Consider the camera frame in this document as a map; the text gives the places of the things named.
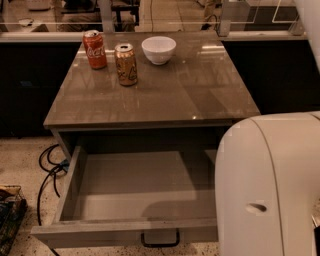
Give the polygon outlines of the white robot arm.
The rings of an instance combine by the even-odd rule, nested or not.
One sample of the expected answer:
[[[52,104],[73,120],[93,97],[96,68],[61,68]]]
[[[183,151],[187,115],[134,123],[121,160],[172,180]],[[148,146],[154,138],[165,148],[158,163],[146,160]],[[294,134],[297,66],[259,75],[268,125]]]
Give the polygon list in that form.
[[[260,115],[233,125],[216,157],[220,256],[317,256],[319,0],[295,0],[303,43],[231,42]]]

